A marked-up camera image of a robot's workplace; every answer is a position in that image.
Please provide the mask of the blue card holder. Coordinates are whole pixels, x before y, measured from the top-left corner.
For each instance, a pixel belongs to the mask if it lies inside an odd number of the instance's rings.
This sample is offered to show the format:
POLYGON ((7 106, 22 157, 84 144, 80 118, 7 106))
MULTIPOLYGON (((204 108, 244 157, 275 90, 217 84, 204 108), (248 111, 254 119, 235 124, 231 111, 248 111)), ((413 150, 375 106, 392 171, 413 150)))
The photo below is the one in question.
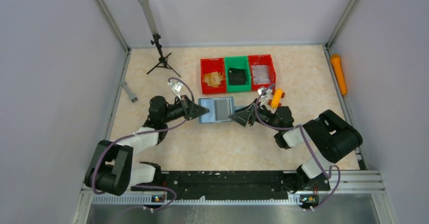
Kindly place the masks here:
POLYGON ((208 113, 198 117, 200 124, 231 122, 229 115, 244 107, 235 105, 233 97, 200 98, 198 105, 209 109, 208 113))

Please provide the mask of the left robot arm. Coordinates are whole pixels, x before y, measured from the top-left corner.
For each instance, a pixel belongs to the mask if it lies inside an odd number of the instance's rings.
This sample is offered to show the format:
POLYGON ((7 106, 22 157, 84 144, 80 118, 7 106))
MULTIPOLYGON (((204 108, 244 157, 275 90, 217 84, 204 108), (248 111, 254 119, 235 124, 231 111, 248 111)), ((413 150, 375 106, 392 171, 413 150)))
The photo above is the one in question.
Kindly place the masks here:
POLYGON ((168 123, 179 118, 192 120, 210 112, 191 98, 182 95, 169 104, 163 96, 149 102, 148 117, 136 132, 116 141, 98 142, 84 177, 84 184, 96 194, 122 195, 128 188, 154 181, 159 166, 153 163, 133 165, 133 158, 142 151, 161 143, 168 131, 168 123))

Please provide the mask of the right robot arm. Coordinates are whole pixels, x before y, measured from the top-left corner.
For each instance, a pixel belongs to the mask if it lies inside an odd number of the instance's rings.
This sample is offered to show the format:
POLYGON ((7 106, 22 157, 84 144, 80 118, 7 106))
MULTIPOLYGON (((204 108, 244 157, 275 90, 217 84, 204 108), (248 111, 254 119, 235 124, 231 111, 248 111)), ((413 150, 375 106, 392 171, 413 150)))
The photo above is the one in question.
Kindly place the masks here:
POLYGON ((275 142, 282 149, 313 143, 316 151, 297 169, 296 180, 307 184, 322 175, 323 171, 338 163, 362 145, 361 134, 332 110, 325 110, 318 117, 301 126, 294 126, 289 107, 281 106, 271 112, 266 106, 250 104, 229 115, 229 119, 242 126, 255 122, 277 130, 275 142))

